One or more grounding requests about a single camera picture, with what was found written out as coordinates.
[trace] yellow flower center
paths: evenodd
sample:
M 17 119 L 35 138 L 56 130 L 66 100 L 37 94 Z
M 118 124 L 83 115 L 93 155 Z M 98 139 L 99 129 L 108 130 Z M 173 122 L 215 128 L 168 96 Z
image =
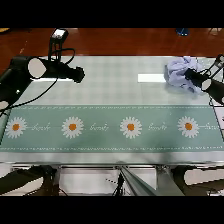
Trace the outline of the yellow flower center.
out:
M 18 131 L 18 130 L 19 130 L 19 124 L 14 124 L 14 125 L 12 126 L 12 130 L 13 130 L 13 131 Z
M 135 126 L 133 124 L 128 124 L 128 130 L 133 131 L 135 129 Z
M 70 129 L 71 131 L 74 131 L 74 130 L 76 129 L 76 124 L 70 124 L 70 125 L 69 125 L 69 129 Z
M 185 128 L 186 128 L 188 131 L 192 130 L 192 124 L 190 124 L 190 123 L 186 123 L 186 124 L 185 124 Z

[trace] table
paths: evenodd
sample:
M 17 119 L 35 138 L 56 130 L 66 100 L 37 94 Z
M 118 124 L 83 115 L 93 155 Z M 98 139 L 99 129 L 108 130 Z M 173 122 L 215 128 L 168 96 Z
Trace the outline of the table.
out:
M 190 91 L 165 82 L 138 83 L 138 74 L 163 76 L 171 56 L 77 56 L 70 67 L 85 71 L 82 83 L 59 81 L 42 98 L 31 105 L 208 105 L 206 94 L 196 96 Z M 213 58 L 198 58 L 208 68 Z M 42 93 L 50 81 L 33 82 L 17 103 Z M 11 153 L 0 152 L 1 162 L 54 164 L 183 164 L 224 161 L 224 152 L 167 153 Z

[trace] daisy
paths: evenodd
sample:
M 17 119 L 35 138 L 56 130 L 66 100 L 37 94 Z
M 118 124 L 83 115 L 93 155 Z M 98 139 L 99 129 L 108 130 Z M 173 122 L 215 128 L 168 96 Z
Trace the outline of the daisy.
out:
M 22 117 L 15 117 L 6 126 L 6 135 L 8 138 L 17 138 L 23 134 L 27 128 L 26 121 Z
M 130 139 L 139 136 L 141 134 L 140 130 L 142 130 L 140 121 L 134 117 L 126 117 L 126 119 L 123 119 L 120 127 L 120 131 L 123 131 L 123 135 L 126 135 L 126 138 Z
M 66 138 L 70 137 L 71 138 L 75 138 L 76 136 L 79 136 L 80 134 L 82 134 L 82 130 L 83 130 L 83 122 L 81 119 L 79 119 L 78 117 L 74 118 L 74 117 L 69 117 L 68 119 L 66 119 L 65 122 L 63 122 L 62 125 L 62 131 L 64 132 L 63 135 L 66 136 Z
M 177 127 L 179 127 L 178 130 L 182 131 L 182 135 L 185 135 L 185 137 L 194 138 L 199 133 L 199 127 L 194 118 L 186 116 L 182 117 L 181 119 L 179 119 Z

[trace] crumpled towel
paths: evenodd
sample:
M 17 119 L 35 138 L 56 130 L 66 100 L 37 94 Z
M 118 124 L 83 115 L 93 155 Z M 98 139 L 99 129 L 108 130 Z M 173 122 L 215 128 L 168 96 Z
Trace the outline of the crumpled towel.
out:
M 183 56 L 176 58 L 167 65 L 168 83 L 172 86 L 180 86 L 184 89 L 191 88 L 194 92 L 200 93 L 201 89 L 193 85 L 190 80 L 185 79 L 184 73 L 188 68 L 195 69 L 197 72 L 202 70 L 202 66 L 197 62 L 196 58 Z

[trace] red wooden floor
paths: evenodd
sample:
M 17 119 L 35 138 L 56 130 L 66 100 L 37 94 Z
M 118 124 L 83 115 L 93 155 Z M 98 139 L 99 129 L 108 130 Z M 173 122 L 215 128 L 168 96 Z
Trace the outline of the red wooden floor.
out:
M 68 28 L 63 47 L 75 48 L 77 55 L 216 57 L 224 52 L 224 32 L 211 29 L 190 28 L 189 36 L 182 37 L 174 28 Z M 17 54 L 46 56 L 53 30 L 17 28 L 0 34 L 0 73 Z

